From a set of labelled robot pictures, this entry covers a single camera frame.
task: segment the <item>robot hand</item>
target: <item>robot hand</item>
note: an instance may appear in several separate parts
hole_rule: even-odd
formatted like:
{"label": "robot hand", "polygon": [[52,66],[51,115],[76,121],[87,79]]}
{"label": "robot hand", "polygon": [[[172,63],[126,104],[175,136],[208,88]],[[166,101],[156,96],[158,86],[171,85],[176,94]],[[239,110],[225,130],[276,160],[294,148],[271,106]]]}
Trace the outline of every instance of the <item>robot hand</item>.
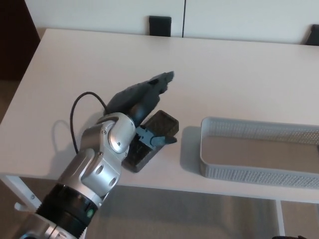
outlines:
{"label": "robot hand", "polygon": [[110,100],[105,115],[84,131],[78,154],[57,184],[13,238],[80,238],[117,184],[136,127],[158,104],[173,77],[173,72],[163,73]]}

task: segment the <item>gray carpet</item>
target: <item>gray carpet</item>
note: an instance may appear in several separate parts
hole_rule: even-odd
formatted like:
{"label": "gray carpet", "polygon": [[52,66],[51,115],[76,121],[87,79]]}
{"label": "gray carpet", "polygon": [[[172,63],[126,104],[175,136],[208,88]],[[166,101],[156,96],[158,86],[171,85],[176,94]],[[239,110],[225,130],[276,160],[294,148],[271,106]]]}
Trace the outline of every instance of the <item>gray carpet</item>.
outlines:
{"label": "gray carpet", "polygon": [[[0,81],[0,121],[17,86],[18,82]],[[48,180],[23,180],[39,199],[54,185]],[[0,182],[2,232],[16,228],[26,216],[13,209],[17,201]],[[319,238],[315,205],[284,202],[283,211],[288,235]],[[94,217],[87,238],[271,239],[277,234],[271,200],[117,186]]]}

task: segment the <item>plastic storage basket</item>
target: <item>plastic storage basket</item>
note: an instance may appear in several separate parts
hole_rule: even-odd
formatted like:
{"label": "plastic storage basket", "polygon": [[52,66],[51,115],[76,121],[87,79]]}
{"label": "plastic storage basket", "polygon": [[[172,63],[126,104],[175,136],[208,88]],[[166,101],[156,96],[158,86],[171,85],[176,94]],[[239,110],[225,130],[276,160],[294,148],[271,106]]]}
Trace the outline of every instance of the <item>plastic storage basket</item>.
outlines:
{"label": "plastic storage basket", "polygon": [[208,117],[201,124],[204,177],[319,188],[319,126]]}

